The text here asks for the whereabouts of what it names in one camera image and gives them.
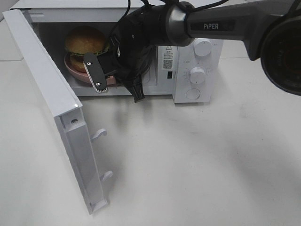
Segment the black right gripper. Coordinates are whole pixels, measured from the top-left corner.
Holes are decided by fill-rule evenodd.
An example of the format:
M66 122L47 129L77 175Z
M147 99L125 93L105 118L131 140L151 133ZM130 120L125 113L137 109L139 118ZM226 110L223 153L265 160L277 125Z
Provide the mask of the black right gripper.
M106 87L114 76L133 96L134 102L145 98L142 75L151 64L151 45L140 33L116 35L105 39L97 51L97 86Z

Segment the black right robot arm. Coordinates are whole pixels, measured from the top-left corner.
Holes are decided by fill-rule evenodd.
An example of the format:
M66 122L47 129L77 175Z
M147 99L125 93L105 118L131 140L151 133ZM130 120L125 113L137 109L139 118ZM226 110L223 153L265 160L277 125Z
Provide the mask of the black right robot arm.
M143 6L117 22L119 37L97 60L97 75L110 75L143 99L142 67L156 46L187 46L195 38L239 40L248 57L261 60L268 79L281 90L301 93L301 3L298 0L260 0L225 6L223 1L193 7L165 0Z

